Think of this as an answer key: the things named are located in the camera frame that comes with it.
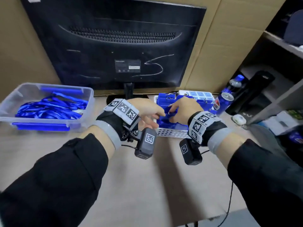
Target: blue bottle cap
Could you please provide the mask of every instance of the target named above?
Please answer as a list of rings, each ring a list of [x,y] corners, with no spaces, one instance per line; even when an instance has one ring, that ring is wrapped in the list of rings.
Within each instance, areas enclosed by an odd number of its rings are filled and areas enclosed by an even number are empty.
[[[236,78],[235,78],[235,80],[237,80],[237,81],[242,81],[242,80],[244,80],[244,76],[242,76],[242,75],[237,75]]]

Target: monitor label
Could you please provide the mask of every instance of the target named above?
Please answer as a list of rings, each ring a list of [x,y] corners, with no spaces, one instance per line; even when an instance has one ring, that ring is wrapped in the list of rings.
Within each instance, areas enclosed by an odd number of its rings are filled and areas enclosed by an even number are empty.
[[[117,73],[133,73],[141,71],[140,60],[115,60]]]

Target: black jacket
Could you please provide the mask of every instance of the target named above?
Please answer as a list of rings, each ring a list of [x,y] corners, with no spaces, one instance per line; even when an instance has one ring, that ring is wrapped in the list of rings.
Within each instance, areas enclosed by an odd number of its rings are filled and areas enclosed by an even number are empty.
[[[97,199],[107,165],[93,134],[68,141],[0,194],[4,226],[78,226]],[[261,227],[303,226],[303,170],[297,164],[247,140],[228,174]]]

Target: computer monitor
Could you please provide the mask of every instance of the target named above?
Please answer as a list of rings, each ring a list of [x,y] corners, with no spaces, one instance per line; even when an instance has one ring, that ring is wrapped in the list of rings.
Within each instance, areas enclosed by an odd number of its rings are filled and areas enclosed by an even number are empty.
[[[61,82],[95,90],[179,87],[206,11],[148,0],[21,2]]]

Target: desk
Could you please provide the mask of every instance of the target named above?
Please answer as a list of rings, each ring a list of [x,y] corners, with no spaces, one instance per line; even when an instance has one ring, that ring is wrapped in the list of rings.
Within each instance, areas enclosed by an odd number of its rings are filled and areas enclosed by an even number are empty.
[[[105,106],[106,97],[96,97],[92,120]],[[229,115],[222,116],[227,126],[253,139],[250,132],[236,127]],[[0,190],[28,171],[40,157],[78,135],[18,131],[1,123]],[[98,199],[80,226],[167,227],[224,214],[232,183],[226,169],[210,152],[203,155],[201,164],[186,165],[179,142],[176,138],[158,137],[154,155],[148,160],[136,158],[128,147],[117,150],[108,164]],[[234,187],[231,212],[245,207]]]

